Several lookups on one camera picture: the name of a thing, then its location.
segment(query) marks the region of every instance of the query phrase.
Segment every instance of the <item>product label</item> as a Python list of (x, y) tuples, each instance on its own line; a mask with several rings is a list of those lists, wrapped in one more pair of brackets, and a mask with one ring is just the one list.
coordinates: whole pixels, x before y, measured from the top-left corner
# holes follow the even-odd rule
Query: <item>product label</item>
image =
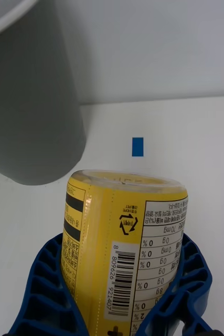
[(61, 268), (90, 336), (135, 335), (174, 279), (188, 197), (168, 191), (69, 180)]

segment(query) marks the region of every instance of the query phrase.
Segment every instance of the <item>white wall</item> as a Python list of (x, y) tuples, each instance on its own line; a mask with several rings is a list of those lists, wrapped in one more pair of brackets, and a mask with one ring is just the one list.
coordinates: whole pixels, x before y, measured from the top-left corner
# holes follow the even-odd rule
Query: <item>white wall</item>
[(54, 0), (81, 102), (224, 95), (223, 0)]

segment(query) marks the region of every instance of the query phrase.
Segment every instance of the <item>recycling symbol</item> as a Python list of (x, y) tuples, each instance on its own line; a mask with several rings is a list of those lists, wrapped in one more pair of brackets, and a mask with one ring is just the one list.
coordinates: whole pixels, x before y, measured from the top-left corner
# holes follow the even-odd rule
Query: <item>recycling symbol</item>
[(128, 236), (130, 232), (134, 231), (135, 225), (138, 223), (137, 217), (134, 218), (131, 214), (121, 215), (120, 221), (120, 228), (125, 236)]

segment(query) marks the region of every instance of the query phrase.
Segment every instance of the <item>white table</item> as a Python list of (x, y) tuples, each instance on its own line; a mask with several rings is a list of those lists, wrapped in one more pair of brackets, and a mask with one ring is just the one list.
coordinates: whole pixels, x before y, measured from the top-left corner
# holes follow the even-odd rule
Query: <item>white table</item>
[[(185, 232), (214, 279), (204, 319), (224, 333), (224, 98), (86, 106), (82, 112), (88, 141), (74, 170), (126, 170), (186, 185)], [(143, 158), (131, 156), (132, 137), (139, 136)], [(62, 232), (70, 175), (42, 186), (0, 175), (0, 336), (19, 312), (38, 251)]]

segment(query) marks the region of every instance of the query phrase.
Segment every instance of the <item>barcode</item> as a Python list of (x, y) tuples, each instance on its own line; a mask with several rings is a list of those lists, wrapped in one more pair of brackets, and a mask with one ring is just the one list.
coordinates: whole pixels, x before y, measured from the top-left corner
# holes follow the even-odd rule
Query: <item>barcode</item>
[(109, 315), (128, 316), (132, 281), (134, 275), (135, 253), (116, 251), (118, 256), (115, 272), (112, 309)]
[(139, 253), (139, 244), (112, 242), (105, 319), (131, 321)]

